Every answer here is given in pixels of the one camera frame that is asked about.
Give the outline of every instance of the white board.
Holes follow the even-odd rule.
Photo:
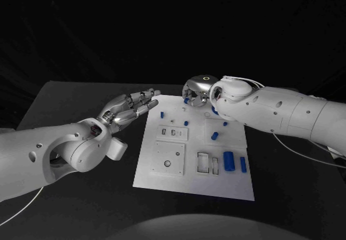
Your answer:
[[[223,120],[212,112],[210,103],[203,107],[192,107],[185,104],[180,96],[159,95],[153,99],[159,100],[159,105],[148,111],[147,115],[133,186],[254,201],[244,125],[239,122]],[[163,126],[187,128],[187,140],[169,137],[166,139],[157,138]],[[209,142],[208,138],[212,137],[209,134],[215,129],[219,131],[219,136],[215,142],[212,142],[213,140]],[[164,162],[170,159],[172,161],[177,160],[174,155],[170,155],[172,158],[166,155],[159,160],[154,153],[154,151],[157,152],[157,141],[185,146],[182,175],[160,174],[153,171],[153,164],[159,163],[164,170]],[[223,152],[234,152],[235,171],[225,171]],[[208,154],[210,166],[208,174],[197,173],[197,153]],[[247,173],[242,173],[241,157],[245,157]],[[218,168],[218,174],[213,174],[212,168]]]

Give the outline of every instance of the robotic hand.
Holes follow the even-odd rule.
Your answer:
[[[121,95],[97,118],[0,134],[0,202],[89,171],[105,156],[120,160],[127,144],[112,135],[159,104],[157,95],[154,89]]]
[[[223,76],[218,80],[210,75],[187,80],[182,97],[193,107],[202,107],[209,99],[223,119],[239,121],[267,133],[304,138],[346,156],[345,103],[288,89],[265,87],[247,78]]]

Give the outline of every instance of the dark tabletop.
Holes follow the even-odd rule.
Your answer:
[[[121,94],[154,88],[164,95],[180,96],[182,87],[50,81],[17,131],[94,118]],[[128,144],[123,159],[105,157],[89,172],[75,172],[46,186],[27,209],[0,227],[0,239],[101,240],[141,221],[192,213],[257,220],[310,239],[345,238],[346,184],[337,168],[296,155],[271,134],[249,127],[245,134],[255,202],[133,187],[146,122],[147,114],[117,134]],[[332,160],[306,140],[280,139],[300,153]],[[0,203],[0,223],[36,192]]]

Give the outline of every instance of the gray table surface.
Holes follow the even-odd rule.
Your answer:
[[[95,117],[121,94],[154,88],[164,95],[179,96],[182,87],[50,81],[17,131]],[[288,152],[271,134],[249,127],[245,134],[255,202],[133,187],[146,122],[143,115],[117,134],[128,144],[123,159],[111,161],[105,157],[89,172],[75,172],[46,186],[27,209],[0,227],[1,239],[101,240],[141,221],[196,213],[257,220],[310,239],[345,238],[346,184],[337,168]],[[332,159],[306,140],[287,136],[280,139],[303,154]],[[0,223],[36,192],[0,203]]]

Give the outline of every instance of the rectangular slot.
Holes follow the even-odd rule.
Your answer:
[[[187,141],[189,128],[177,126],[157,127],[156,138],[176,141]]]
[[[212,167],[212,175],[219,175],[219,162],[216,157],[210,159],[210,167]]]
[[[202,174],[209,173],[209,155],[199,152],[196,154],[196,171]]]

